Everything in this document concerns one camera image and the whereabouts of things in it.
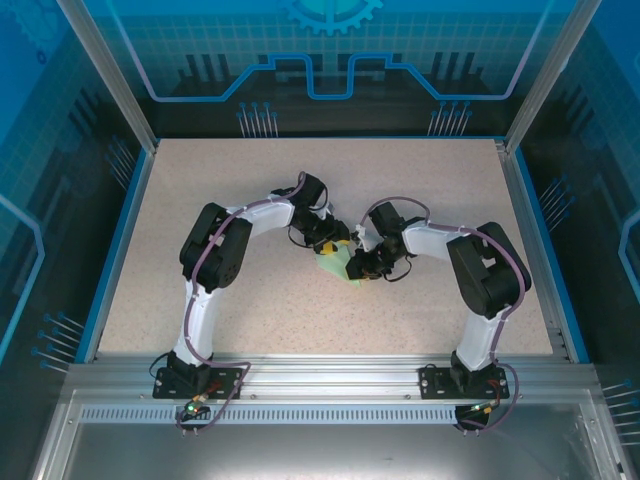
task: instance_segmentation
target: blue enclosure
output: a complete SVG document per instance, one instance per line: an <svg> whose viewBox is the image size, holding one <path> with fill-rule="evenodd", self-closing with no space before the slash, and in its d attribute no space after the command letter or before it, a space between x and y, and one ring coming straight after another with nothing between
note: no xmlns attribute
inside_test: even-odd
<svg viewBox="0 0 640 480"><path fill-rule="evenodd" d="M634 0L0 0L0 477L33 475L95 354L156 138L504 141L566 362L640 384L639 21Z"/></svg>

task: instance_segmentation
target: slotted metal strip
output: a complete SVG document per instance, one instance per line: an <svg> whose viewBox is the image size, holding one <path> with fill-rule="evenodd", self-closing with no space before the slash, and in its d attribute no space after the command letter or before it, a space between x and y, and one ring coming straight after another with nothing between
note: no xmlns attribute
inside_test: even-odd
<svg viewBox="0 0 640 480"><path fill-rule="evenodd" d="M207 423L219 406L193 425ZM91 405L82 423L172 424L181 409L175 405ZM222 425L411 425L456 423L451 405L232 405L220 419Z"/></svg>

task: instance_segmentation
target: enclosure wall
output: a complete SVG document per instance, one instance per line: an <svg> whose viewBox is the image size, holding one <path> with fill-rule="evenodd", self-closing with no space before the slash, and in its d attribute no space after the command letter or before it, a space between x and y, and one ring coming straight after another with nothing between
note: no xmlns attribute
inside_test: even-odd
<svg viewBox="0 0 640 480"><path fill-rule="evenodd" d="M0 105L0 478L18 479L37 458L140 147L55 2L0 0Z"/></svg>
<svg viewBox="0 0 640 480"><path fill-rule="evenodd" d="M90 0L158 136L503 135L574 0Z"/></svg>
<svg viewBox="0 0 640 480"><path fill-rule="evenodd" d="M638 18L638 2L603 0L522 144L605 387L640 383Z"/></svg>

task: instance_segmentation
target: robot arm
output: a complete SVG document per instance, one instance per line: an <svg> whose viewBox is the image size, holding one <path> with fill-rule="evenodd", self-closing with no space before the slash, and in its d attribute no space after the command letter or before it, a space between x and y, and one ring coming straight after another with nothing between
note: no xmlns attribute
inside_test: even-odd
<svg viewBox="0 0 640 480"><path fill-rule="evenodd" d="M469 308L462 341L452 355L451 376L464 391L475 372L491 368L492 344L501 314L520 294L518 279L505 258L482 239L456 229L443 229L422 218L405 221L389 202L370 213L381 238L373 245L371 234L359 226L361 248L347 265L350 279L377 279L390 274L395 262L404 257L429 255L451 262L458 287ZM477 229L491 237L515 260L531 287L531 277L504 230L497 223Z"/></svg>
<svg viewBox="0 0 640 480"><path fill-rule="evenodd" d="M249 240L269 230L291 226L304 235L307 246L316 253L329 241L349 240L347 226L332 215L333 207L325 201L316 207L325 185L316 177L306 175L300 191L287 200L281 199L292 189L276 190L267 198L271 203L245 210L231 221L218 242L206 257L198 272L198 296L189 318L190 343L201 357L213 355L213 330L220 300L225 288L236 279ZM233 212L245 207L223 208L215 203L206 205L198 217L180 252L180 263L186 278L186 302L191 300L193 269L209 243L210 236ZM199 367L199 361L187 348L184 325L172 354L174 362L182 366Z"/></svg>

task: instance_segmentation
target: beige work surface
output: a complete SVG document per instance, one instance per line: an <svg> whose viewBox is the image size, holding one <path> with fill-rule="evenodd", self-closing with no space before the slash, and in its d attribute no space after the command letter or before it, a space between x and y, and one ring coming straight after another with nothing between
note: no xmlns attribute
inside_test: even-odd
<svg viewBox="0 0 640 480"><path fill-rule="evenodd" d="M149 179L99 350L164 352L184 309L180 248L208 202L244 205L296 184L304 170L329 189L350 228L389 195L425 202L435 222L499 222L524 256L492 140L275 139L163 140ZM405 218L421 215L395 202ZM451 265L413 260L397 283L356 288L292 245L285 229L251 240L242 270L225 292L214 350L246 353L449 353L467 310ZM397 264L396 274L406 264ZM535 288L512 316L499 350L549 354Z"/></svg>

